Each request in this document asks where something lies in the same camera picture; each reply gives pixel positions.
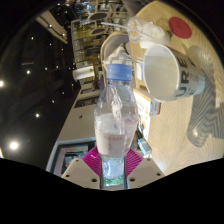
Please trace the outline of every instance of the plastic water bottle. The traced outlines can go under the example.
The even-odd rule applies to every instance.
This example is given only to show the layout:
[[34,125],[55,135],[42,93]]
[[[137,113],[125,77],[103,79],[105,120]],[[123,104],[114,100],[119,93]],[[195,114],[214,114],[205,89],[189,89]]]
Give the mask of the plastic water bottle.
[[108,85],[94,111],[97,148],[103,163],[104,178],[121,178],[138,123],[138,108],[129,82],[132,68],[111,64],[107,68]]

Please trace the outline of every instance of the table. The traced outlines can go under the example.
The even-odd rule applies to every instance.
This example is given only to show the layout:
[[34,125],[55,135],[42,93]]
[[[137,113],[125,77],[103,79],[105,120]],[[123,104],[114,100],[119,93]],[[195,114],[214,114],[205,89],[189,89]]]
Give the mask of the table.
[[[179,17],[192,30],[189,39],[172,34],[170,46],[188,55],[207,74],[203,93],[161,104],[160,115],[151,118],[147,142],[152,158],[165,175],[187,166],[223,158],[224,155],[224,72],[206,36],[171,6],[155,1],[136,15],[170,30],[169,19]],[[132,54],[143,57],[145,49],[131,42]],[[136,79],[136,87],[144,85]]]

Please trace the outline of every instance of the bottle label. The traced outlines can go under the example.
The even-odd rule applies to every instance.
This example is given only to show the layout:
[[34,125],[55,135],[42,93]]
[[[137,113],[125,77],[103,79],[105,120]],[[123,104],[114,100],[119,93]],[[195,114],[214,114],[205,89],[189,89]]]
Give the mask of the bottle label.
[[127,137],[125,135],[115,135],[103,133],[95,128],[96,143],[100,154],[119,158],[126,156],[129,147],[127,146]]

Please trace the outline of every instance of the pink object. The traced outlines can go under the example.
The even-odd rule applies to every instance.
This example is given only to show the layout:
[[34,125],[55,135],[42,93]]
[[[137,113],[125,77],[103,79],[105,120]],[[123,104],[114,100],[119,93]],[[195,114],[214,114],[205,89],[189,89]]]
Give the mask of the pink object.
[[130,149],[126,158],[125,158],[125,175],[126,177],[139,165],[143,160],[143,157],[135,152],[133,149]]
[[82,160],[100,177],[101,176],[101,158],[97,147],[91,149]]
[[171,31],[182,39],[188,39],[192,35],[190,26],[178,17],[171,17],[169,19],[169,26]]

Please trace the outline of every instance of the ceiling light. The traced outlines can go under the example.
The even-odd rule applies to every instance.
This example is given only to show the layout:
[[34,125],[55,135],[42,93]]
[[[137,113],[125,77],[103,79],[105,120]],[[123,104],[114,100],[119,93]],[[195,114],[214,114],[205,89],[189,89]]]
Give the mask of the ceiling light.
[[10,148],[13,150],[17,149],[18,146],[19,146],[19,144],[17,142],[11,142],[11,144],[10,144]]

